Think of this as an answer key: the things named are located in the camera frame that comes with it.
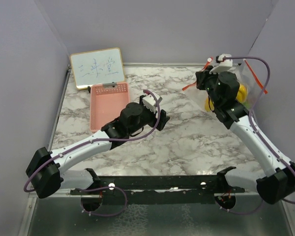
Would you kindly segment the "fake yellow mango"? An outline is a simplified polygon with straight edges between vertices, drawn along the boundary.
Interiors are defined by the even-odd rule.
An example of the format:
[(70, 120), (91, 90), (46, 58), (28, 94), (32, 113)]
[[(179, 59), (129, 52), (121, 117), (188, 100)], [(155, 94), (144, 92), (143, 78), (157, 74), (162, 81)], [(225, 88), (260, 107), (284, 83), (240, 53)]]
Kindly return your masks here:
[(207, 112), (214, 112), (214, 104), (209, 97), (205, 100), (205, 110)]

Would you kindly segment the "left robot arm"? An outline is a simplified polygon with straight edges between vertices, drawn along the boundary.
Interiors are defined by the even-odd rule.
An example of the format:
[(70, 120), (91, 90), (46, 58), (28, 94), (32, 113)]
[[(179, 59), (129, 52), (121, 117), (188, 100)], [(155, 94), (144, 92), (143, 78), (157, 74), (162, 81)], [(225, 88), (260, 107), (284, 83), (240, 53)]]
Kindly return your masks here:
[(163, 130), (170, 117), (166, 111), (159, 107), (156, 109), (153, 112), (144, 104), (131, 102), (120, 112), (119, 117), (88, 138), (52, 151), (45, 147), (39, 148), (26, 169), (28, 180), (23, 190), (27, 193), (36, 192), (41, 199), (47, 198), (63, 188), (64, 174), (71, 167), (126, 142), (139, 140), (136, 132), (146, 125), (153, 130)]

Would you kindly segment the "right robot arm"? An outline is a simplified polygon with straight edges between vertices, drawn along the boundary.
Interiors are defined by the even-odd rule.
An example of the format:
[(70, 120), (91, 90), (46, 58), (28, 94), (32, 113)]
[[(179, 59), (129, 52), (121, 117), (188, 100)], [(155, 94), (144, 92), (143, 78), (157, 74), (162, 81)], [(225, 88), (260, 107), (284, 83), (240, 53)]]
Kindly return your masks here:
[(213, 74), (209, 66), (196, 72), (196, 87), (208, 94), (209, 110), (248, 147), (262, 168), (260, 174), (247, 173), (235, 167), (218, 173), (216, 187), (228, 192), (240, 187), (256, 192), (268, 204), (275, 204), (295, 192), (295, 162), (284, 155), (249, 117), (246, 107), (236, 96), (240, 84), (234, 73)]

